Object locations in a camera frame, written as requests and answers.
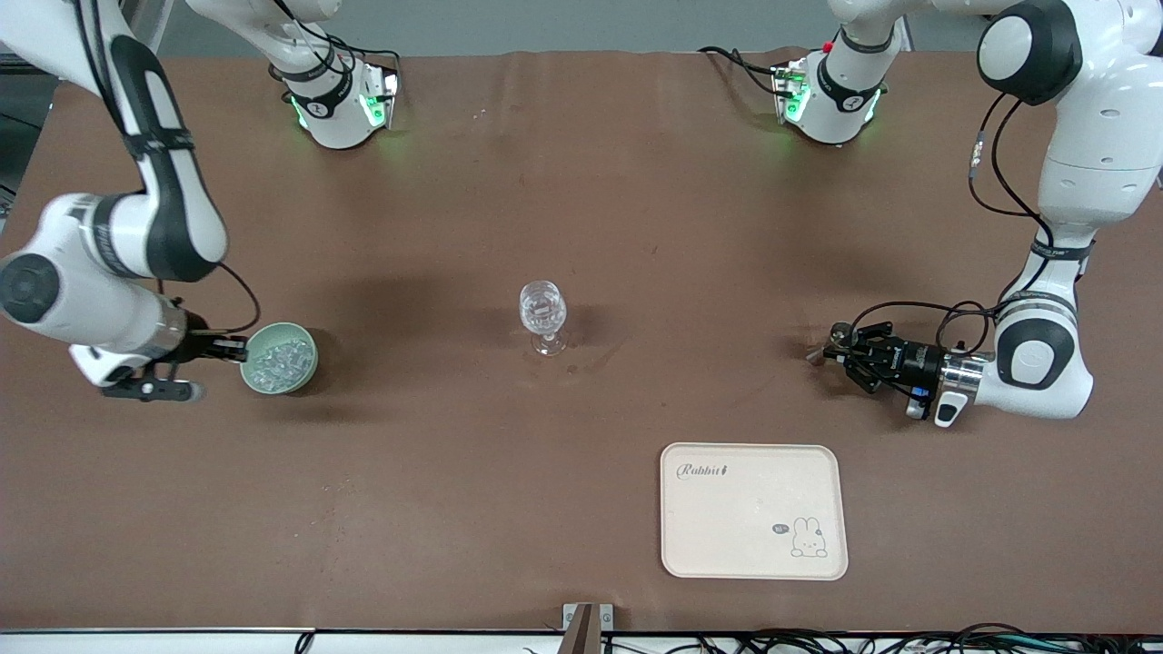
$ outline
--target green led light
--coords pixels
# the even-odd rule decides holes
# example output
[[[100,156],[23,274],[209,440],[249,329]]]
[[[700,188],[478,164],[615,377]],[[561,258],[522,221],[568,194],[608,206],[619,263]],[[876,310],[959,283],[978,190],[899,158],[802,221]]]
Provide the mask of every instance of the green led light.
[[[872,120],[872,112],[876,111],[876,101],[879,100],[879,99],[880,99],[880,92],[877,91],[872,95],[872,99],[869,100],[869,111],[868,111],[866,114],[864,114],[864,122],[868,122],[868,121]]]
[[[379,127],[384,125],[387,120],[384,118],[384,102],[380,102],[376,98],[368,98],[359,95],[361,104],[364,107],[364,113],[368,114],[368,122],[372,127]]]
[[[307,129],[307,119],[302,118],[302,109],[299,108],[299,102],[292,97],[291,106],[294,107],[294,113],[299,115],[299,127]]]
[[[807,105],[807,101],[811,99],[812,91],[808,88],[808,85],[800,85],[799,93],[795,93],[790,100],[787,100],[787,120],[798,122],[800,116],[804,115],[804,106]]]

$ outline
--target metal bracket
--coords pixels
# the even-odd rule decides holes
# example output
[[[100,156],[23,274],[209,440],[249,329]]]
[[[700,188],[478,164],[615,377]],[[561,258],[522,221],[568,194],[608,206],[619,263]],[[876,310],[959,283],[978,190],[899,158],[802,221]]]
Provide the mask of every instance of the metal bracket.
[[[598,604],[598,624],[601,626],[601,631],[614,631],[614,605],[613,604]],[[578,610],[578,604],[563,604],[562,605],[562,628],[570,628],[570,623],[573,621],[573,614]]]

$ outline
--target table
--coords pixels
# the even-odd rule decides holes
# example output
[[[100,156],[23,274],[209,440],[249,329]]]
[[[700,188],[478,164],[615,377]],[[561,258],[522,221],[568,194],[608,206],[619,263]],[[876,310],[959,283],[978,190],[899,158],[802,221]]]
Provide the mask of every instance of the table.
[[[406,61],[397,130],[350,151],[295,128],[263,61],[166,65],[228,261],[264,322],[315,332],[320,378],[263,398],[199,362],[199,405],[108,400],[63,344],[0,325],[2,626],[541,628],[597,599],[633,630],[1163,631],[1158,193],[1080,284],[1077,420],[979,407],[940,431],[802,361],[865,306],[989,300],[1021,265],[1033,226],[965,190],[992,100],[970,55],[902,55],[840,149],[700,55]],[[1051,125],[1027,108],[1006,133],[1030,199]],[[98,101],[63,87],[3,251],[51,197],[135,184]],[[554,360],[518,319],[536,278],[571,306]],[[167,291],[248,315],[222,273]],[[676,441],[829,447],[848,574],[669,576]]]

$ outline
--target glass base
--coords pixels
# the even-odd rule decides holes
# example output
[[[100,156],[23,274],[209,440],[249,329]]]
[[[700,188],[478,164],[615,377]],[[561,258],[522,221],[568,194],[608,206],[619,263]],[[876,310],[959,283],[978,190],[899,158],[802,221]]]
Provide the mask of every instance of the glass base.
[[[565,337],[561,332],[552,336],[533,335],[533,349],[542,356],[554,356],[565,351]]]

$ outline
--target wine glass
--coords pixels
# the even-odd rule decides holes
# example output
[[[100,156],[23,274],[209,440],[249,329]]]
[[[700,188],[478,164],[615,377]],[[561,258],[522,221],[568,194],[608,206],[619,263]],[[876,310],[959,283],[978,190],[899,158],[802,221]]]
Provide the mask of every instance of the wine glass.
[[[521,324],[533,332],[533,349],[544,356],[561,354],[565,339],[565,298],[552,282],[529,282],[521,289]]]

